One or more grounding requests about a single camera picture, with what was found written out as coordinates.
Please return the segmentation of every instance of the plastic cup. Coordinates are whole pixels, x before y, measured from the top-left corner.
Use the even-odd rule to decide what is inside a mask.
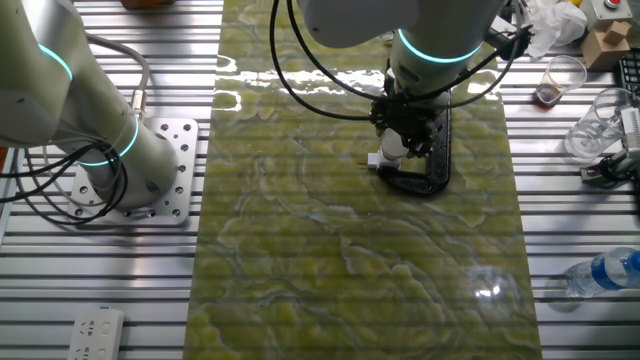
[[[568,91],[580,88],[587,81],[587,69],[578,59],[556,56],[547,64],[547,70],[536,88],[534,100],[544,109],[554,107]]]
[[[633,106],[633,94],[607,89],[598,94],[591,109],[567,133],[564,146],[579,159],[593,160],[622,139],[621,110]]]

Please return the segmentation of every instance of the keyboard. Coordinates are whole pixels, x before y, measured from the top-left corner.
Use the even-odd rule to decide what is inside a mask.
[[[631,52],[622,58],[619,71],[622,88],[629,91],[640,88],[640,48],[631,49]]]

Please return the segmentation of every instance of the water bottle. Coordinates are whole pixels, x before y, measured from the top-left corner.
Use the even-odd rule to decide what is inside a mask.
[[[571,297],[588,298],[607,290],[640,287],[640,251],[616,248],[565,273]]]

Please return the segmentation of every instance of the black cable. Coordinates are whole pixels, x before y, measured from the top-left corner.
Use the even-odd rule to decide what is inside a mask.
[[[89,152],[90,150],[92,150],[93,147],[91,147],[91,145],[86,146],[80,150],[78,150],[77,152],[73,152],[70,155],[67,155],[65,158],[63,158],[60,161],[57,161],[53,164],[50,164],[48,166],[42,167],[38,170],[33,170],[33,171],[29,171],[29,172],[22,172],[22,173],[9,173],[9,174],[0,174],[0,179],[13,179],[13,178],[19,178],[19,177],[32,177],[38,174],[42,174],[45,173],[49,170],[52,170],[54,168],[57,168],[58,166],[61,166],[69,161],[71,161],[72,159],[74,159],[75,157],[77,157],[78,159],[81,158],[82,156],[84,156],[87,152]]]
[[[31,163],[31,158],[29,157],[29,153],[27,150],[25,150],[25,154],[26,154],[26,159],[27,159],[27,164],[29,166],[29,169],[33,171],[33,164]],[[111,210],[113,210],[114,208],[116,208],[120,202],[122,201],[122,199],[124,198],[124,194],[127,191],[127,187],[129,185],[129,178],[126,172],[126,168],[124,168],[124,165],[122,164],[122,162],[120,161],[120,158],[118,157],[118,154],[111,150],[111,152],[108,151],[103,151],[103,154],[105,155],[105,158],[107,159],[107,161],[109,162],[109,166],[111,168],[111,171],[113,172],[114,176],[117,176],[118,174],[118,167],[122,167],[122,173],[123,173],[123,188],[122,191],[120,193],[120,196],[118,197],[118,199],[116,199],[116,193],[117,193],[117,189],[118,189],[118,182],[114,182],[113,187],[114,187],[114,191],[111,193],[109,199],[106,201],[105,206],[96,214],[93,215],[91,217],[79,217],[79,216],[75,216],[75,215],[71,215],[68,212],[64,211],[63,209],[61,209],[57,204],[55,204],[55,202],[44,192],[42,192],[42,196],[45,198],[45,200],[47,200],[47,202],[54,208],[56,209],[60,215],[64,215],[67,216],[70,219],[76,220],[75,222],[70,222],[70,221],[61,221],[61,220],[57,220],[54,219],[46,214],[44,214],[42,211],[40,211],[33,202],[31,202],[31,200],[29,198],[25,198],[25,201],[27,202],[27,204],[29,205],[29,207],[40,217],[44,218],[45,220],[54,223],[54,224],[58,224],[58,225],[70,225],[70,226],[78,226],[78,225],[84,225],[87,224],[95,219],[98,219],[100,217],[105,216],[106,214],[108,214]],[[39,187],[39,182],[37,180],[36,177],[32,178],[34,183],[36,184],[37,187]],[[24,192],[24,188],[22,185],[22,181],[20,179],[18,180],[18,188],[20,190],[20,192]]]
[[[8,198],[0,198],[0,204],[4,204],[4,203],[9,203],[9,202],[13,202],[16,200],[23,200],[25,198],[28,198],[29,196],[38,194],[40,192],[42,192],[44,189],[46,189],[47,187],[51,186],[51,184],[53,184],[54,181],[56,181],[60,176],[62,176],[62,173],[65,172],[65,170],[67,170],[69,167],[71,167],[71,165],[73,165],[74,162],[76,162],[77,160],[79,160],[85,153],[87,153],[89,150],[92,150],[95,148],[95,145],[88,145],[85,146],[77,151],[75,151],[73,153],[73,157],[71,158],[71,160],[69,162],[67,162],[66,164],[64,164],[64,166],[62,166],[62,168],[55,173],[51,179],[47,180],[44,184],[42,184],[42,186],[35,188],[34,190],[28,191],[28,192],[21,192],[19,195],[16,196],[12,196],[12,197],[8,197]]]
[[[96,35],[87,33],[87,39],[89,40],[89,42],[96,45],[131,56],[140,64],[140,66],[142,66],[142,78],[140,79],[140,84],[138,85],[138,88],[136,90],[144,91],[147,88],[147,83],[149,83],[149,77],[151,76],[151,69],[149,68],[149,63],[147,62],[147,59],[144,58],[144,56],[126,45]]]
[[[342,87],[343,89],[362,96],[366,99],[369,100],[374,100],[374,101],[381,101],[381,102],[387,102],[387,103],[401,103],[401,104],[406,104],[406,103],[411,103],[411,102],[420,102],[420,101],[425,101],[425,100],[429,100],[432,99],[433,97],[441,94],[444,91],[447,91],[451,88],[453,88],[454,86],[457,86],[459,84],[461,84],[462,82],[468,80],[469,78],[471,78],[471,76],[475,75],[478,71],[480,71],[481,69],[483,69],[486,65],[489,64],[489,62],[491,62],[493,59],[495,59],[500,53],[502,53],[502,51],[504,51],[505,49],[507,49],[509,46],[514,46],[514,49],[516,51],[514,51],[514,53],[517,53],[517,49],[520,45],[520,39],[525,36],[527,34],[527,30],[531,28],[530,26],[527,26],[523,29],[518,29],[518,31],[516,31],[516,36],[514,36],[512,39],[510,39],[510,41],[503,45],[501,48],[497,49],[495,52],[493,52],[489,57],[487,57],[485,60],[483,60],[480,64],[478,64],[476,67],[474,67],[473,69],[469,70],[468,72],[466,72],[463,76],[458,77],[456,80],[454,80],[453,82],[449,83],[448,85],[445,85],[435,91],[432,91],[428,94],[424,94],[418,97],[411,97],[411,98],[405,98],[405,99],[391,99],[391,98],[387,98],[387,97],[380,97],[380,96],[375,96],[375,95],[371,95],[368,94],[366,92],[362,92],[359,91],[355,88],[353,88],[352,86],[349,86],[347,84],[345,84],[344,82],[340,81],[335,75],[333,75],[329,70],[327,70],[325,67],[322,66],[322,64],[320,64],[320,62],[317,60],[317,58],[313,55],[313,53],[311,52],[311,50],[309,49],[309,47],[307,46],[306,42],[304,41],[304,38],[302,36],[302,33],[300,32],[300,28],[298,26],[298,23],[295,19],[295,13],[293,11],[293,3],[292,0],[286,0],[287,1],[287,10],[288,10],[288,15],[289,15],[289,22],[291,23],[291,27],[293,28],[293,32],[298,40],[298,43],[300,44],[300,46],[302,47],[302,50],[304,51],[304,53],[307,55],[307,57],[309,58],[309,60],[313,63],[313,65],[320,70],[320,72],[322,72],[325,76],[327,76],[329,79],[331,79],[335,84],[339,85],[340,87]],[[515,54],[512,54],[512,57],[510,59],[511,63],[513,62]],[[503,74],[506,74],[508,72],[508,70],[511,68],[510,64],[507,64],[507,67],[505,68],[505,71],[503,71]],[[452,105],[445,105],[445,106],[436,106],[436,105],[430,105],[430,104],[425,104],[424,107],[427,108],[434,108],[434,109],[453,109],[456,107],[461,107],[464,105],[468,105],[471,102],[474,102],[482,97],[484,97],[486,94],[488,94],[489,92],[491,92],[491,90],[493,90],[499,83],[500,81],[504,78],[504,76],[500,77],[500,80],[496,80],[496,82],[494,82],[492,84],[492,86],[487,89],[488,91],[484,92],[482,94],[482,96],[475,96],[467,101],[458,103],[458,104],[452,104]]]
[[[273,8],[271,10],[271,19],[269,23],[269,47],[271,49],[271,60],[273,60],[273,66],[276,68],[276,73],[278,74],[278,78],[280,78],[280,82],[287,89],[289,95],[294,98],[300,105],[304,106],[306,109],[322,116],[340,119],[340,120],[350,120],[350,121],[372,121],[376,119],[383,120],[384,118],[376,118],[371,116],[351,116],[351,115],[341,115],[330,113],[321,109],[314,107],[313,105],[304,101],[295,91],[291,88],[287,80],[284,78],[284,74],[282,73],[282,68],[280,67],[280,62],[278,61],[278,54],[276,49],[276,17],[278,15],[278,4],[279,0],[273,0]]]

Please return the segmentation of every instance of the wire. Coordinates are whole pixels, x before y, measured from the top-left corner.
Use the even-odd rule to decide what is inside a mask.
[[[149,68],[149,63],[139,52],[133,50],[132,48],[120,44],[115,41],[107,40],[105,38],[88,34],[87,39],[89,42],[94,43],[96,45],[105,47],[107,49],[111,49],[117,51],[122,54],[126,54],[131,56],[134,60],[136,60],[140,66],[142,66],[142,78],[140,79],[140,84],[138,85],[137,90],[145,90],[147,88],[147,83],[149,82],[149,77],[151,75],[151,69]]]
[[[469,79],[471,76],[476,74],[479,70],[484,68],[489,62],[491,62],[493,59],[495,59],[503,50],[505,50],[506,48],[508,48],[511,45],[514,46],[514,50],[515,50],[514,53],[512,54],[512,57],[511,57],[512,59],[514,59],[515,54],[517,54],[517,49],[518,49],[518,47],[520,45],[520,38],[523,37],[524,35],[526,35],[526,33],[527,33],[526,31],[524,31],[524,32],[521,31],[522,19],[517,17],[518,28],[516,30],[516,36],[514,36],[514,38],[512,38],[507,44],[503,45],[500,49],[497,49],[493,54],[491,54],[487,59],[482,61],[474,69],[466,72],[463,76],[458,77],[456,80],[454,80],[450,84],[445,85],[445,86],[441,87],[440,89],[432,91],[432,92],[430,92],[428,94],[424,94],[424,95],[421,95],[421,96],[418,96],[418,97],[405,98],[405,99],[391,99],[391,98],[388,98],[388,97],[375,96],[375,95],[371,95],[371,94],[359,91],[359,90],[353,88],[352,86],[349,86],[349,85],[345,84],[344,82],[340,81],[329,70],[327,70],[325,67],[323,67],[322,64],[320,64],[320,62],[313,55],[313,53],[311,52],[311,50],[307,46],[306,42],[304,41],[304,38],[303,38],[303,36],[302,36],[302,34],[300,32],[300,28],[299,28],[299,26],[297,24],[297,21],[295,19],[292,0],[286,0],[286,1],[287,1],[287,10],[288,10],[288,15],[289,15],[289,21],[291,23],[291,27],[293,28],[293,32],[295,33],[295,36],[296,36],[296,38],[298,40],[298,43],[302,47],[302,50],[307,55],[309,60],[315,65],[315,67],[318,70],[320,70],[325,76],[327,76],[329,79],[331,79],[334,83],[336,83],[337,85],[342,87],[343,89],[345,89],[345,90],[347,90],[347,91],[349,91],[349,92],[351,92],[353,94],[362,96],[362,97],[364,97],[366,99],[369,99],[369,100],[381,101],[381,102],[387,102],[387,103],[403,103],[403,104],[406,104],[406,103],[411,103],[411,102],[419,102],[419,101],[432,99],[433,97],[441,94],[442,92],[447,91],[447,90],[453,88],[454,86],[457,86],[457,85],[461,84],[462,82],[464,82],[465,80]],[[514,4],[513,6],[514,6],[514,8],[515,7],[519,8],[519,4],[517,4],[517,5]],[[507,66],[508,67],[505,68],[505,71],[503,71],[503,74],[505,74],[505,76],[506,76],[506,72],[508,72],[508,70],[511,68],[510,64],[508,64]],[[474,98],[470,99],[471,101],[464,101],[464,102],[461,102],[461,103],[458,103],[458,104],[443,105],[443,106],[438,106],[438,105],[433,105],[433,104],[421,104],[421,107],[426,107],[426,108],[431,108],[431,109],[453,109],[453,108],[456,108],[456,107],[468,105],[471,102],[474,102],[474,101],[484,97],[489,92],[491,92],[499,84],[500,81],[496,81],[494,84],[491,85],[491,87],[488,89],[488,91],[483,93],[481,96],[475,96]]]
[[[81,131],[77,131],[77,130],[71,130],[71,129],[65,129],[65,128],[60,128],[60,130],[61,130],[61,131],[68,132],[68,133],[71,133],[71,134],[76,134],[76,135],[86,136],[86,137],[88,137],[88,138],[90,138],[90,139],[94,139],[94,140],[96,140],[96,141],[98,141],[98,142],[104,142],[104,141],[106,141],[106,139],[100,138],[100,137],[95,136],[95,135],[91,135],[91,134],[83,133],[83,132],[81,132]],[[123,124],[123,126],[122,126],[122,130],[120,130],[120,133],[118,134],[118,137],[116,137],[116,139],[112,142],[111,147],[110,147],[109,149],[107,149],[107,150],[106,150],[106,152],[111,152],[111,150],[114,150],[114,149],[115,149],[116,144],[118,144],[118,143],[120,142],[120,140],[121,140],[121,139],[122,139],[122,137],[124,136],[124,133],[126,132],[126,130],[127,130],[127,121],[125,120],[125,121],[124,121],[124,124]]]
[[[46,146],[42,147],[42,157],[44,159],[45,166],[49,165],[49,156],[47,154],[47,147]],[[49,177],[52,177],[52,176],[53,176],[53,173],[51,171],[49,171]],[[114,176],[113,183],[115,183],[115,181],[117,181],[118,176],[119,176],[119,174]],[[72,203],[74,203],[74,204],[76,204],[78,206],[93,207],[93,206],[100,206],[100,205],[103,205],[105,203],[104,200],[100,201],[100,202],[97,202],[97,203],[93,203],[93,204],[83,203],[82,201],[78,201],[78,200],[74,199],[73,197],[71,197],[71,195],[67,194],[67,192],[62,188],[62,186],[60,185],[60,183],[58,183],[57,180],[53,182],[53,186],[55,186],[55,188],[58,189],[60,194],[62,194],[62,196],[67,198],[67,200],[69,200],[69,202],[72,202]]]
[[[66,156],[65,158],[63,158],[60,161],[56,161],[55,163],[49,165],[49,166],[44,166],[38,170],[34,170],[34,171],[29,171],[29,172],[23,172],[23,173],[9,173],[9,174],[0,174],[0,179],[13,179],[13,178],[21,178],[21,177],[30,177],[30,176],[34,176],[34,175],[38,175],[38,174],[42,174],[44,172],[47,172],[51,169],[54,169],[58,166],[62,166],[64,164],[64,166],[66,166],[67,168],[70,166],[69,163],[73,163],[74,161],[80,159],[82,156],[84,156],[86,153],[88,153],[89,151],[91,151],[92,149],[94,149],[94,145],[88,145],[85,146],[83,148],[81,148],[78,151],[75,151],[73,153],[71,153],[70,155]]]
[[[48,195],[46,195],[45,193],[42,193],[42,196],[47,200],[47,202],[54,209],[56,209],[61,215],[65,215],[65,216],[69,217],[70,219],[76,220],[75,222],[61,221],[61,220],[54,219],[54,218],[44,214],[42,211],[40,211],[35,206],[35,204],[33,204],[33,202],[31,202],[31,200],[28,197],[24,198],[24,200],[27,202],[29,207],[37,215],[39,215],[40,217],[44,218],[45,220],[47,220],[47,221],[49,221],[51,223],[57,224],[57,225],[78,226],[78,225],[87,224],[87,223],[89,223],[89,222],[91,222],[91,221],[93,221],[93,220],[95,220],[97,218],[105,216],[111,210],[116,208],[120,204],[122,199],[124,198],[124,194],[126,193],[128,185],[129,185],[129,178],[128,178],[128,175],[127,175],[127,171],[124,168],[124,166],[122,165],[122,163],[120,162],[120,159],[119,159],[117,153],[103,152],[103,154],[105,155],[105,158],[107,158],[107,159],[113,159],[114,157],[117,159],[117,161],[115,161],[115,162],[114,161],[109,161],[109,163],[110,163],[109,166],[111,167],[111,170],[114,172],[114,174],[118,174],[119,170],[116,171],[116,168],[115,168],[115,166],[116,166],[115,163],[117,162],[117,165],[122,170],[122,174],[123,174],[123,187],[122,187],[122,191],[120,193],[120,196],[117,199],[116,199],[117,187],[114,188],[114,191],[111,193],[111,195],[109,197],[109,200],[107,200],[105,206],[96,215],[93,215],[93,216],[87,217],[87,218],[82,218],[82,217],[78,217],[78,216],[75,216],[75,215],[71,215],[71,214],[67,213],[66,211],[62,210],[59,206],[57,206],[55,204],[55,202],[53,202],[53,200],[51,200],[51,198],[49,198]],[[31,159],[28,156],[29,155],[28,151],[26,151],[26,155],[27,155],[26,158],[27,158],[27,163],[29,165],[29,168],[32,169],[33,164],[31,163]],[[14,169],[14,166],[15,166],[16,162],[17,162],[17,157],[14,157],[14,163],[12,164],[12,170]],[[35,177],[33,178],[33,181],[34,181],[34,183],[36,184],[36,186],[38,188],[41,187],[39,185],[38,180]],[[17,185],[18,185],[18,188],[19,188],[20,192],[21,193],[25,193],[22,181],[19,178],[17,179]]]
[[[62,166],[62,168],[53,175],[53,177],[51,177],[51,179],[47,180],[44,184],[42,184],[42,186],[39,186],[37,188],[35,188],[34,190],[28,191],[28,192],[22,192],[19,195],[16,196],[11,196],[8,198],[0,198],[0,203],[4,204],[4,203],[9,203],[9,202],[13,202],[16,200],[23,200],[29,196],[38,194],[40,192],[42,192],[44,189],[46,189],[47,187],[49,187],[56,179],[58,179],[60,176],[62,176],[62,173],[64,173],[65,170],[67,170],[71,165],[73,165],[73,163],[80,159],[85,153],[87,153],[88,151],[90,151],[91,149],[93,149],[95,147],[95,145],[89,145],[89,146],[85,146],[77,151],[75,151],[73,154],[71,154],[72,158],[66,163],[64,164],[64,166]],[[20,176],[16,176],[16,180],[18,183],[20,183]]]
[[[269,47],[271,50],[271,60],[273,60],[273,66],[276,68],[276,73],[278,74],[278,78],[280,78],[280,82],[287,89],[289,95],[294,98],[300,105],[305,107],[306,109],[322,116],[330,117],[333,119],[339,120],[350,120],[350,121],[372,121],[376,119],[382,120],[383,118],[376,118],[371,116],[352,116],[352,115],[341,115],[330,113],[321,109],[314,107],[313,105],[304,101],[295,91],[291,88],[291,85],[285,79],[284,74],[282,73],[282,68],[280,67],[280,62],[278,61],[278,54],[276,49],[276,41],[275,41],[275,33],[276,33],[276,17],[278,15],[278,4],[279,0],[273,0],[273,8],[271,9],[271,19],[269,22]]]
[[[522,30],[522,14],[520,14],[520,1],[513,1],[513,7],[514,7],[514,11],[516,13],[516,27],[517,30],[516,32],[520,33],[520,31]],[[513,62],[516,59],[516,54],[518,53],[518,47],[520,46],[520,38],[519,37],[515,37],[515,43],[513,45],[513,51],[511,52],[511,57],[509,58],[509,61],[507,62],[507,65],[505,66],[504,70],[502,71],[502,74],[500,74],[500,76],[498,76],[498,78],[496,79],[496,81],[493,82],[493,84],[491,84],[487,89],[485,89],[485,91],[481,92],[480,94],[467,99],[465,101],[459,102],[457,104],[451,104],[451,105],[446,105],[446,106],[439,106],[439,105],[432,105],[430,104],[429,107],[431,108],[436,108],[436,109],[453,109],[453,108],[457,108],[457,107],[461,107],[461,106],[465,106],[465,105],[469,105],[475,101],[478,101],[480,99],[482,99],[483,97],[485,97],[485,95],[489,94],[491,91],[493,91],[493,89],[495,89],[500,82],[502,82],[502,79],[505,78],[505,76],[507,76],[507,73],[509,72],[509,70],[511,70],[511,66],[513,65]]]

